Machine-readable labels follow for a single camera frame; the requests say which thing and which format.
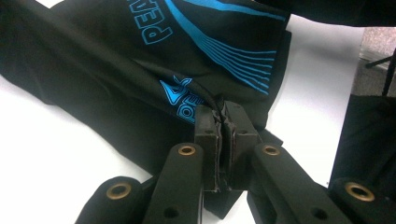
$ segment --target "brass grommet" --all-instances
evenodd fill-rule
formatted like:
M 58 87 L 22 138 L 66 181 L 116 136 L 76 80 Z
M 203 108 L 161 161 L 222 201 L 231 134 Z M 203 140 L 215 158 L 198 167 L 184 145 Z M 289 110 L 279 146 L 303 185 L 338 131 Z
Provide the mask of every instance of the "brass grommet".
M 128 196 L 131 190 L 132 186 L 129 183 L 120 182 L 108 188 L 106 196 L 111 200 L 118 200 Z
M 270 147 L 270 146 L 265 146 L 262 149 L 262 152 L 265 153 L 265 154 L 268 154 L 270 156 L 277 156 L 277 155 L 280 154 L 279 149 L 277 149 L 276 147 Z
M 353 182 L 346 183 L 346 192 L 364 202 L 372 202 L 375 199 L 374 194 L 369 189 Z
M 182 156 L 190 156 L 195 153 L 195 147 L 184 146 L 178 149 L 178 154 Z

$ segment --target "white surface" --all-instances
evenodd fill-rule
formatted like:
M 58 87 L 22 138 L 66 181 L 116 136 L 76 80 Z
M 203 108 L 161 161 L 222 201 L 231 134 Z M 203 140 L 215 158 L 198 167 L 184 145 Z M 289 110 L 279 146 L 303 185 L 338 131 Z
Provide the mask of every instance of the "white surface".
M 52 6 L 57 1 L 40 1 Z M 362 29 L 292 17 L 290 61 L 269 129 L 319 183 L 327 182 L 341 132 Z M 0 77 L 0 223 L 74 223 L 101 183 L 149 174 L 90 128 Z M 254 223 L 246 194 L 225 220 Z

